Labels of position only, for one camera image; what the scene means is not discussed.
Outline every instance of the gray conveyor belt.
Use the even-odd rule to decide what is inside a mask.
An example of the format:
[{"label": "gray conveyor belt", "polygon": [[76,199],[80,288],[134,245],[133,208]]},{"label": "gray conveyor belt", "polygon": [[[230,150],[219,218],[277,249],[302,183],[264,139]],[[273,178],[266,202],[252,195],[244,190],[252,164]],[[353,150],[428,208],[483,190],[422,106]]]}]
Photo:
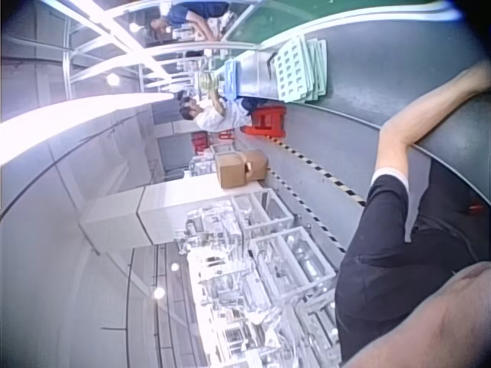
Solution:
[{"label": "gray conveyor belt", "polygon": [[[329,95],[315,107],[373,127],[484,58],[461,21],[366,21],[324,28],[305,37],[328,43]],[[270,79],[266,67],[273,51],[241,61],[241,95],[278,98],[274,71]],[[490,202],[490,94],[461,107],[418,146]]]}]

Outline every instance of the hazard stripe tape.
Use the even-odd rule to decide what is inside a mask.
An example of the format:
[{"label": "hazard stripe tape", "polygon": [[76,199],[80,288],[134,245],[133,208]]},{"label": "hazard stripe tape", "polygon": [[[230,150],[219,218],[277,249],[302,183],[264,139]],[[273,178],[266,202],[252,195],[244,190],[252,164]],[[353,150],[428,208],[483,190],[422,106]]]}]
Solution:
[{"label": "hazard stripe tape", "polygon": [[300,199],[300,196],[291,188],[291,186],[289,186],[285,180],[282,179],[282,177],[280,175],[278,175],[276,172],[274,172],[273,170],[271,170],[271,168],[268,168],[269,172],[271,173],[271,175],[273,175],[273,177],[278,180],[284,187],[287,191],[290,192],[290,194],[293,196],[293,198],[295,198],[295,200],[304,208],[304,210],[312,217],[312,219],[319,225],[319,227],[322,229],[323,232],[325,232],[325,234],[329,237],[329,239],[331,240],[331,242],[334,243],[334,245],[336,246],[336,248],[338,248],[338,250],[341,252],[341,253],[346,253],[346,250],[342,247],[342,245],[339,243],[339,241],[336,239],[336,237],[334,235],[332,235],[332,233],[329,231],[328,227],[324,224],[324,222],[322,222],[319,217],[317,217],[317,215],[314,213],[314,211],[311,210],[310,207],[308,207],[305,202],[303,200]]},{"label": "hazard stripe tape", "polygon": [[326,169],[323,169],[321,166],[319,166],[317,163],[306,157],[305,155],[301,154],[299,151],[296,149],[291,148],[288,144],[282,142],[278,138],[274,138],[272,136],[266,136],[269,140],[271,140],[273,143],[276,143],[278,146],[283,148],[284,150],[290,152],[293,156],[301,159],[304,163],[309,165],[311,168],[313,168],[315,171],[317,171],[319,174],[324,176],[325,178],[329,179],[335,186],[337,186],[340,190],[348,194],[356,203],[361,205],[362,207],[365,207],[366,202],[364,201],[363,198],[361,198],[358,194],[356,194],[353,189],[349,189],[348,186],[346,186],[341,180],[336,178],[334,175],[332,175],[329,171]]}]

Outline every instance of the white sleeve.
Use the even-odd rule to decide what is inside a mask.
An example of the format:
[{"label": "white sleeve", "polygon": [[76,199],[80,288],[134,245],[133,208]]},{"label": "white sleeve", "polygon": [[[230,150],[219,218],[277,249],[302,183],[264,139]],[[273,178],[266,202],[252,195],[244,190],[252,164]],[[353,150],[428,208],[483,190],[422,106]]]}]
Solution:
[{"label": "white sleeve", "polygon": [[403,183],[407,192],[409,192],[409,181],[407,180],[407,177],[402,172],[394,169],[393,167],[382,167],[381,169],[377,170],[374,176],[371,178],[371,185],[373,185],[375,180],[377,180],[382,175],[390,175],[396,179],[399,179],[399,181]]}]

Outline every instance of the person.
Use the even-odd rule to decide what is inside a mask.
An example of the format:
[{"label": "person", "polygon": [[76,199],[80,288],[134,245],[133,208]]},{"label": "person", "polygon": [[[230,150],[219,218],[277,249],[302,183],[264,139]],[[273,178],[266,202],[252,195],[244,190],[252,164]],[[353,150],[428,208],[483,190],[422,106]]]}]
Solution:
[{"label": "person", "polygon": [[208,26],[207,19],[222,17],[229,10],[228,2],[181,2],[170,7],[167,15],[150,21],[150,27],[164,34],[167,27],[179,27],[189,23],[207,41],[220,41]]},{"label": "person", "polygon": [[183,119],[194,120],[202,130],[222,132],[252,125],[251,114],[265,102],[266,100],[253,97],[224,100],[217,90],[213,90],[209,99],[198,103],[193,98],[184,97],[181,100],[180,113]]},{"label": "person", "polygon": [[382,126],[367,204],[341,262],[335,292],[346,367],[489,363],[491,264],[482,263],[489,261],[489,211],[478,216],[483,225],[476,225],[477,218],[469,215],[469,187],[432,162],[411,243],[404,239],[408,149],[490,87],[491,66],[484,61]]}]

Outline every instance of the cardboard box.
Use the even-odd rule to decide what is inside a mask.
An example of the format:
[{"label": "cardboard box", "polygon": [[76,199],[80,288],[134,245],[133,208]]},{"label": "cardboard box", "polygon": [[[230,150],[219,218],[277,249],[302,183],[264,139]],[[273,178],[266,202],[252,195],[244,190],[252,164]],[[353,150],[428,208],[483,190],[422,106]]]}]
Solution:
[{"label": "cardboard box", "polygon": [[268,157],[260,149],[241,152],[245,162],[245,180],[264,180],[268,174]]},{"label": "cardboard box", "polygon": [[244,186],[246,184],[246,165],[237,152],[216,155],[216,173],[224,189]]}]

